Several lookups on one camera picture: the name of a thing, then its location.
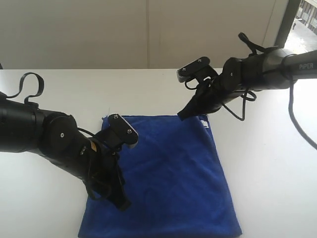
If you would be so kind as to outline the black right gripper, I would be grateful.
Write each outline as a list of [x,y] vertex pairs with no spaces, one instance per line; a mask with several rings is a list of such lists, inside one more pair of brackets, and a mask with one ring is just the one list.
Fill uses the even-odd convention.
[[222,73],[199,83],[195,95],[186,106],[177,113],[183,121],[190,117],[217,112],[228,102],[241,97],[245,101],[254,102],[256,95],[242,79],[242,66],[245,59],[230,58],[222,69]]

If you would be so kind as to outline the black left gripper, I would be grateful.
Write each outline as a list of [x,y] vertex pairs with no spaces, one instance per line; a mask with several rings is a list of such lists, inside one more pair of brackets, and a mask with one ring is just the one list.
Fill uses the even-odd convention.
[[131,205],[124,191],[118,152],[94,137],[43,136],[42,154],[55,166],[80,179],[90,198],[108,198],[119,211]]

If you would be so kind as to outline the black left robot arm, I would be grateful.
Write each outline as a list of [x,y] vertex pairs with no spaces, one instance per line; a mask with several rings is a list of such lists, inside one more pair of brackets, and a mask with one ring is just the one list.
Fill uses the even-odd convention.
[[128,143],[124,132],[131,127],[119,115],[111,115],[108,123],[108,128],[86,137],[71,115],[0,95],[2,152],[37,154],[81,180],[93,200],[106,199],[124,211],[131,202],[123,189],[118,152]]

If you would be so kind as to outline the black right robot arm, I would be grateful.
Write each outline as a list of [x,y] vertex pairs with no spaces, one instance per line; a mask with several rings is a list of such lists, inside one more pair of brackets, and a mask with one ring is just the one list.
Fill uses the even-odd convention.
[[275,49],[244,59],[229,58],[221,73],[210,66],[208,57],[201,57],[177,71],[179,82],[198,82],[195,94],[177,115],[185,120],[212,114],[247,91],[288,89],[292,80],[316,77],[316,51],[296,55]]

